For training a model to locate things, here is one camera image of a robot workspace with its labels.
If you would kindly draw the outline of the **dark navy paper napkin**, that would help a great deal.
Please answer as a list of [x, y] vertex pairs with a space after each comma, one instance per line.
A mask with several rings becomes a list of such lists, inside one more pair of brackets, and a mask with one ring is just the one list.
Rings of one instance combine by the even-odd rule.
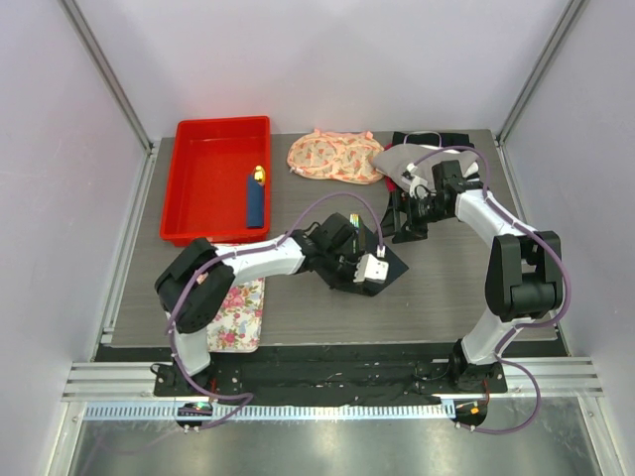
[[[321, 226], [319, 232], [325, 239], [326, 251], [324, 254], [354, 254], [352, 249], [354, 228], [344, 215], [340, 213], [332, 214]], [[370, 253], [374, 254], [379, 245], [379, 240], [376, 233], [372, 232], [372, 235]], [[386, 260], [389, 263], [388, 277], [383, 284], [361, 283], [367, 292], [367, 297], [378, 295], [409, 270], [409, 267], [388, 246], [385, 246], [385, 248]]]

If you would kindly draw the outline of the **iridescent rainbow fork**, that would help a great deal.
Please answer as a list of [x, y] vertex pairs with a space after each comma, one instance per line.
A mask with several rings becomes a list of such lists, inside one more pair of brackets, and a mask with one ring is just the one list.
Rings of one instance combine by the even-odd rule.
[[354, 253], [359, 253], [361, 251], [361, 244], [360, 244], [360, 231], [359, 231], [359, 227], [360, 227], [360, 217], [357, 213], [350, 213], [349, 214], [349, 222], [351, 223], [352, 227], [354, 228], [354, 238], [353, 238], [353, 242], [352, 242], [352, 249]]

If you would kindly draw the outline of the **dark metal knife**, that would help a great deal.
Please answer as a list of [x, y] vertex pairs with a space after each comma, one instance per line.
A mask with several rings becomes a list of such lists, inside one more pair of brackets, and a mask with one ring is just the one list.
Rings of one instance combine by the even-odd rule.
[[363, 222], [360, 222], [357, 228], [357, 242], [358, 242], [359, 252], [361, 254], [366, 254], [371, 252], [372, 238], [373, 238], [372, 232], [367, 228], [367, 226]]

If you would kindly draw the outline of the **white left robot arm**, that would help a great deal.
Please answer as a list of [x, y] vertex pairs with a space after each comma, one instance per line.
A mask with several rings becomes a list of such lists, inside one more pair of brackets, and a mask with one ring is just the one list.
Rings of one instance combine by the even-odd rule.
[[385, 276], [379, 263], [385, 247], [369, 251], [366, 245], [364, 229], [339, 213], [264, 242], [220, 247], [205, 238], [193, 240], [155, 282], [180, 368], [178, 385], [192, 396], [209, 388], [206, 328], [232, 288], [304, 272], [319, 274], [332, 288], [360, 286]]

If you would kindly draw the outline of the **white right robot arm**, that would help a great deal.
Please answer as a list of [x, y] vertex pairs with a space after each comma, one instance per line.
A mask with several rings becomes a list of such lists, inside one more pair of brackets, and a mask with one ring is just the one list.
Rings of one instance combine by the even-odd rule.
[[468, 392], [491, 379], [502, 353], [524, 328], [563, 303], [561, 240], [518, 220], [486, 190], [476, 163], [452, 158], [424, 173], [414, 164], [385, 170], [393, 184], [382, 226], [394, 242], [427, 238], [430, 224], [455, 218], [490, 248], [486, 308], [453, 346], [445, 372]]

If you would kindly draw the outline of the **grey cloth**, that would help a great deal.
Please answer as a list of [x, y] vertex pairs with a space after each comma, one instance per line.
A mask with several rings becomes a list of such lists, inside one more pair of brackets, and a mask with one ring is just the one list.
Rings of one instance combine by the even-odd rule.
[[[426, 149], [413, 144], [401, 144], [379, 153], [371, 160], [371, 164], [377, 171], [389, 176], [398, 188], [406, 192], [401, 179], [406, 165], [409, 163], [415, 164], [416, 160], [432, 151], [436, 150]], [[460, 173], [463, 177], [467, 168], [473, 162], [477, 162], [477, 156], [473, 152], [444, 151], [433, 154], [430, 158], [417, 165], [415, 164], [417, 166], [417, 174], [428, 182], [429, 194], [437, 191], [433, 176], [433, 166], [446, 161], [458, 161]]]

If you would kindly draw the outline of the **orange patterned cloth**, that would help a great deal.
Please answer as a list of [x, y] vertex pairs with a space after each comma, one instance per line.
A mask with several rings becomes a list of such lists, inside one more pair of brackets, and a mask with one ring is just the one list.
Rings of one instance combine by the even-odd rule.
[[367, 185], [384, 177], [372, 164], [383, 151], [370, 131], [343, 133], [314, 129], [292, 144], [287, 165], [292, 173], [306, 179]]

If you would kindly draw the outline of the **white cloth with print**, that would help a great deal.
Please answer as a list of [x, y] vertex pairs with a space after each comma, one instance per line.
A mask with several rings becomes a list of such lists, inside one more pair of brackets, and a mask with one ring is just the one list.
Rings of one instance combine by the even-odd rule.
[[463, 174], [463, 179], [467, 189], [483, 188], [483, 182], [480, 179], [478, 162], [473, 162]]

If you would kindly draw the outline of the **black cloth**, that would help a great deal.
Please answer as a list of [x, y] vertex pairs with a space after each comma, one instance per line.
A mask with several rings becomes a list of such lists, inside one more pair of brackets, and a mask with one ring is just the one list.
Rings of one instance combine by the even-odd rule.
[[468, 134], [437, 131], [394, 132], [388, 148], [401, 144], [413, 144], [430, 150], [448, 149], [461, 152], [462, 148], [473, 148]]

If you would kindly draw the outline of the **floral rectangular tray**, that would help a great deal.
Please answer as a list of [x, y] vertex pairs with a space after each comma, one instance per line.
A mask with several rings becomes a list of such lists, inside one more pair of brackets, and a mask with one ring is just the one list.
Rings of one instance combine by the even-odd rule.
[[252, 353], [261, 341], [265, 279], [232, 287], [207, 326], [207, 349], [213, 353]]

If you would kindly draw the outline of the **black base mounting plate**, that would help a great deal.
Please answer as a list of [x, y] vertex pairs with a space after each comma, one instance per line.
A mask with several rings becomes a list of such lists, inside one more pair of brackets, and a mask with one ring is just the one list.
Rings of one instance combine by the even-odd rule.
[[171, 352], [102, 346], [99, 363], [143, 362], [156, 397], [215, 394], [229, 405], [342, 407], [432, 404], [450, 394], [507, 392], [500, 364], [473, 370], [448, 343], [262, 346], [251, 353], [213, 353], [210, 365], [184, 377]]

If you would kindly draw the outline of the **red plastic bin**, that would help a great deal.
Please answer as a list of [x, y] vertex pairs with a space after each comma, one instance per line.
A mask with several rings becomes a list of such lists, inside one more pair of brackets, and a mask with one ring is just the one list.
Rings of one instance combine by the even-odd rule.
[[[262, 224], [248, 225], [248, 181], [264, 170]], [[184, 120], [169, 168], [160, 236], [177, 247], [264, 240], [271, 227], [271, 131], [267, 116]]]

